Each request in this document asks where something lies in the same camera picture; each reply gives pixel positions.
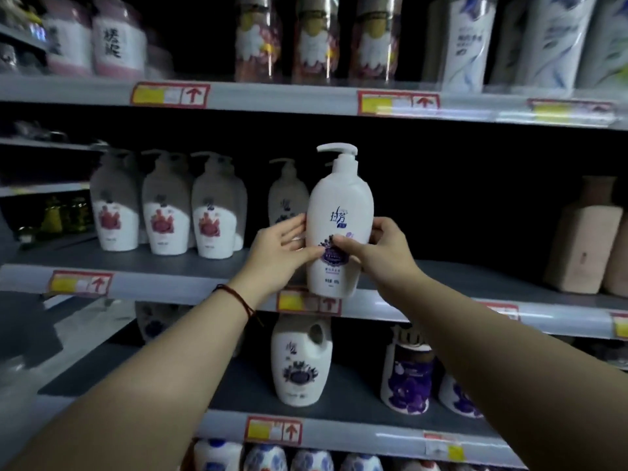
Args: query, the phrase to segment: beige bottle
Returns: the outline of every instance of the beige bottle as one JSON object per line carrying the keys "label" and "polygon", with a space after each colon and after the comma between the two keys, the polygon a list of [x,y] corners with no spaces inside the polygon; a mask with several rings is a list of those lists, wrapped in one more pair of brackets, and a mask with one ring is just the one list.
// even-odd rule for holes
{"label": "beige bottle", "polygon": [[619,227],[602,284],[611,294],[628,298],[628,215]]}
{"label": "beige bottle", "polygon": [[563,210],[543,280],[564,292],[596,294],[622,208],[610,201],[616,177],[585,176],[580,199]]}

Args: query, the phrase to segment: pomegranate graphic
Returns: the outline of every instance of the pomegranate graphic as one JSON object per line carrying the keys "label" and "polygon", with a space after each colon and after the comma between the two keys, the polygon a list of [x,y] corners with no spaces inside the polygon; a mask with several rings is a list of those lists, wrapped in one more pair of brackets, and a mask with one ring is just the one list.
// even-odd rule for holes
{"label": "pomegranate graphic", "polygon": [[104,230],[119,230],[122,227],[120,213],[116,212],[112,215],[107,205],[102,206],[102,210],[98,213],[98,220]]}
{"label": "pomegranate graphic", "polygon": [[203,236],[219,237],[220,236],[220,220],[218,218],[215,221],[209,217],[209,213],[205,212],[203,218],[199,220],[200,234]]}
{"label": "pomegranate graphic", "polygon": [[155,233],[174,233],[175,232],[175,219],[170,215],[166,218],[161,209],[157,209],[155,214],[151,217],[151,227]]}

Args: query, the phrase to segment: person's right arm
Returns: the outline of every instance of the person's right arm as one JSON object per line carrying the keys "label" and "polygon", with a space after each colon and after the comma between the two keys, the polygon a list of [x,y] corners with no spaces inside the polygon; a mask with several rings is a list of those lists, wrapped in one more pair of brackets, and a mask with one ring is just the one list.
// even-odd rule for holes
{"label": "person's right arm", "polygon": [[529,469],[627,467],[624,372],[429,278],[391,219],[375,219],[371,242],[334,237]]}

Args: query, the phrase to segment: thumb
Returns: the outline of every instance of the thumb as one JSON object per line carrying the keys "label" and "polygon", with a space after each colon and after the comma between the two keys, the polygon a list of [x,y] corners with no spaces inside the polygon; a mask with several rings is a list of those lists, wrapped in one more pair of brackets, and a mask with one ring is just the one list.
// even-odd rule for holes
{"label": "thumb", "polygon": [[320,258],[324,252],[325,248],[322,246],[308,246],[295,251],[294,256],[296,258],[297,268],[307,262]]}
{"label": "thumb", "polygon": [[339,247],[345,253],[356,256],[358,259],[362,259],[362,255],[364,254],[365,245],[358,243],[353,238],[347,238],[342,235],[334,235],[334,245]]}

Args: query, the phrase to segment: person's right hand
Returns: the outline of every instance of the person's right hand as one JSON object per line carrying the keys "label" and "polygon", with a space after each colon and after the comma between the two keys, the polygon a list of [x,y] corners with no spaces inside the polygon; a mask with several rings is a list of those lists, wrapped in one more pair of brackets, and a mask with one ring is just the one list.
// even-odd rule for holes
{"label": "person's right hand", "polygon": [[355,256],[365,272],[375,281],[380,296],[390,305],[395,305],[399,288],[426,276],[418,268],[406,236],[390,218],[373,219],[370,244],[361,244],[342,235],[334,235],[334,244]]}

